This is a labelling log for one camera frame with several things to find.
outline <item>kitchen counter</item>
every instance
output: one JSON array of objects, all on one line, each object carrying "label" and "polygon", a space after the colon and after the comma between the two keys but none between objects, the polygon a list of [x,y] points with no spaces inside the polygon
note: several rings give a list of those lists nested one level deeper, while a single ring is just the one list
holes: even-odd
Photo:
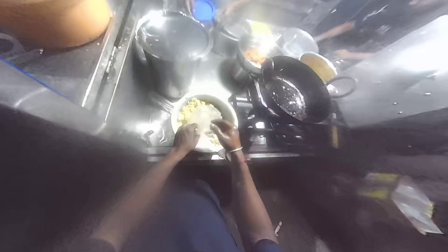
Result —
[{"label": "kitchen counter", "polygon": [[[170,120],[175,101],[169,101],[152,90],[152,77],[145,56],[134,41],[138,17],[142,16],[145,9],[149,9],[147,4],[146,1],[137,0],[131,9],[120,41],[122,46],[116,51],[116,61],[110,67],[95,112],[108,125],[109,130],[104,134],[107,139],[136,148],[146,153],[148,160],[155,161],[169,151],[174,141]],[[235,59],[210,52],[195,72],[187,96],[201,93],[228,100],[232,94],[244,90],[231,79],[229,68],[234,62]],[[245,92],[238,99],[247,104]],[[238,106],[237,114],[241,116],[244,113],[239,113],[239,109],[247,108],[244,104]],[[239,118],[240,125],[244,120],[247,121],[247,118]],[[254,144],[246,151],[250,158],[310,155],[308,150],[288,151],[284,146],[277,148],[265,144],[269,140],[263,136],[254,137]],[[190,158],[222,159],[216,153],[196,153]]]},{"label": "kitchen counter", "polygon": [[70,102],[92,109],[101,92],[101,82],[114,58],[116,39],[132,0],[108,0],[112,17],[106,31],[94,41],[63,50],[44,50],[24,44],[24,52],[6,58],[16,67],[66,97]]}]

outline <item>silver bangle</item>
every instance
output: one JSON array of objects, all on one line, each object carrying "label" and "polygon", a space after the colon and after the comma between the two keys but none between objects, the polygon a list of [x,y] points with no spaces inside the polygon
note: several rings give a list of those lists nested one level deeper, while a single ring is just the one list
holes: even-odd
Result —
[{"label": "silver bangle", "polygon": [[227,153],[237,152],[237,151],[240,151],[242,149],[243,149],[243,147],[239,147],[239,148],[236,148],[234,150],[228,151]]}]

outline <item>blue cable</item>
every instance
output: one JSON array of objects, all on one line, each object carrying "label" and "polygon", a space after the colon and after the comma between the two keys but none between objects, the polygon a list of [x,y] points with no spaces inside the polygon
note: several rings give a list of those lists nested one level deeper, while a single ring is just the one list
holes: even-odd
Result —
[{"label": "blue cable", "polygon": [[3,61],[4,63],[8,64],[10,67],[14,68],[15,70],[21,72],[22,74],[26,75],[27,77],[29,77],[29,78],[31,78],[31,79],[33,79],[33,80],[39,82],[40,84],[44,85],[46,88],[50,89],[51,91],[55,92],[56,94],[58,94],[58,95],[60,95],[60,96],[62,96],[62,97],[64,97],[64,98],[66,98],[67,100],[69,100],[65,95],[63,95],[63,94],[59,93],[58,91],[54,90],[53,88],[47,86],[47,84],[45,84],[45,83],[39,81],[39,80],[36,79],[33,75],[31,75],[31,74],[29,74],[29,73],[23,71],[22,69],[20,69],[20,68],[14,66],[11,62],[7,61],[6,59],[0,57],[0,61]]}]

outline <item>yellow food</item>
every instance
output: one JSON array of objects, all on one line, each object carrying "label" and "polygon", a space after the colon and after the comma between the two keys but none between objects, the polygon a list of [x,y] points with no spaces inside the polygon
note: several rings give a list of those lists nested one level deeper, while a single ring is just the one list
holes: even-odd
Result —
[{"label": "yellow food", "polygon": [[[191,116],[193,115],[195,110],[198,107],[204,106],[204,105],[211,106],[212,108],[214,108],[214,106],[211,104],[208,104],[204,101],[198,100],[197,98],[191,98],[190,101],[185,106],[182,107],[181,111],[179,112],[179,115],[177,116],[178,126],[180,127],[184,124],[187,124],[188,120],[191,118]],[[220,144],[220,142],[218,140],[218,136],[216,134],[214,134],[211,130],[207,130],[203,134],[214,145]]]},{"label": "yellow food", "polygon": [[204,101],[198,100],[197,98],[191,98],[187,105],[182,107],[179,115],[177,116],[178,126],[186,124],[196,108],[202,105],[209,105],[214,108],[211,104],[206,104]]}]

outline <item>food on plate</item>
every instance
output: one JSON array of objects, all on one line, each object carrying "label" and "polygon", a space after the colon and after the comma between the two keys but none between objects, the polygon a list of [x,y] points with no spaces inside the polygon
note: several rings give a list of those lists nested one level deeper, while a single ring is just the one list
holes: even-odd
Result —
[{"label": "food on plate", "polygon": [[244,56],[249,60],[254,66],[261,68],[261,64],[266,60],[266,55],[261,53],[259,50],[253,48],[248,49]]},{"label": "food on plate", "polygon": [[191,123],[198,124],[198,133],[201,135],[198,142],[199,146],[219,145],[218,136],[210,129],[211,121],[215,119],[222,119],[221,112],[218,109],[197,98],[191,98],[179,112],[177,122],[179,126]]}]

